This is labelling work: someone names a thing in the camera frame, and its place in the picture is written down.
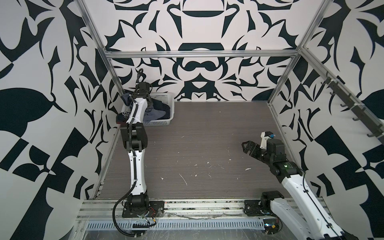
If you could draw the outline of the blue grey tank top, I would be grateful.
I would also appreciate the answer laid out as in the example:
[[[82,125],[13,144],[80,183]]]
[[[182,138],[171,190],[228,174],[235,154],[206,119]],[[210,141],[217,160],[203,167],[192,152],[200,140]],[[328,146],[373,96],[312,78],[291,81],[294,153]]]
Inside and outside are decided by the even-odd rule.
[[[151,98],[136,99],[133,95],[128,93],[122,96],[122,100],[128,108],[131,108],[130,117],[127,121],[127,124],[131,122],[134,124],[149,123],[155,120],[170,118],[170,106],[159,100],[153,100]]]

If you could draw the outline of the white plastic laundry basket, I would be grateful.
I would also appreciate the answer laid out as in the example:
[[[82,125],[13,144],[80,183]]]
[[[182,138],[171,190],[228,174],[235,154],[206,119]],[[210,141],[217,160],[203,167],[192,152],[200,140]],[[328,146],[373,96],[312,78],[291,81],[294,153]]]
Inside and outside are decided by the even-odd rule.
[[[126,91],[123,95],[122,111],[116,116],[116,123],[125,125],[129,119],[130,113],[133,111],[133,103],[129,100],[132,91]],[[144,113],[143,124],[145,127],[166,126],[169,125],[174,117],[174,97],[170,93],[151,93],[152,106],[148,106]]]

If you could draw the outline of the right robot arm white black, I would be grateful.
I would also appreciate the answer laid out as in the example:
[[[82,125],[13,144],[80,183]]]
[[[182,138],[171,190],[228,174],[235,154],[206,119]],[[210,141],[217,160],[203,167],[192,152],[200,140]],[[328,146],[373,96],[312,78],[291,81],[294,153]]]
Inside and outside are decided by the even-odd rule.
[[[355,240],[326,212],[305,180],[305,172],[288,161],[281,140],[266,137],[262,144],[242,143],[243,152],[266,164],[278,182],[288,191],[300,210],[298,214],[279,191],[263,192],[258,201],[245,201],[244,213],[274,216],[281,220],[298,240]]]

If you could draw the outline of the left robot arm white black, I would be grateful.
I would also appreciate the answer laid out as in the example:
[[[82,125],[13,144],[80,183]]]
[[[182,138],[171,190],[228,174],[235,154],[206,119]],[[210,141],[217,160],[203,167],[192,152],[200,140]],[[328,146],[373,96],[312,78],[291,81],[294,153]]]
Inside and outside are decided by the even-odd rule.
[[[144,115],[151,103],[150,84],[136,84],[135,91],[127,96],[131,111],[128,119],[121,124],[121,134],[125,149],[128,152],[131,167],[131,187],[123,197],[123,217],[133,218],[143,215],[149,208],[149,197],[144,173],[144,156],[148,146],[148,136],[144,126]]]

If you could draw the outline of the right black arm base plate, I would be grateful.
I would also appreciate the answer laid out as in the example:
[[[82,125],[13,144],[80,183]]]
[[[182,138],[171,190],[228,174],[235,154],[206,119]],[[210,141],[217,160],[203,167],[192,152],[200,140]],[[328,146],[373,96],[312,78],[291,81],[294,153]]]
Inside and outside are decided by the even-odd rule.
[[[260,200],[245,200],[244,213],[248,217],[255,216],[273,216],[276,215],[272,211],[272,201],[277,199],[260,199]]]

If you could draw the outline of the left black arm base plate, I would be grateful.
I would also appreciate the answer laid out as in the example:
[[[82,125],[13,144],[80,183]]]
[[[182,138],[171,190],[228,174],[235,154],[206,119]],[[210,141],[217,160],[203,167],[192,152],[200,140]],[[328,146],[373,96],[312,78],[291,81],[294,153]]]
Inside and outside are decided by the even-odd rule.
[[[155,218],[164,212],[164,201],[149,201],[148,205],[126,202],[122,213],[123,218]]]

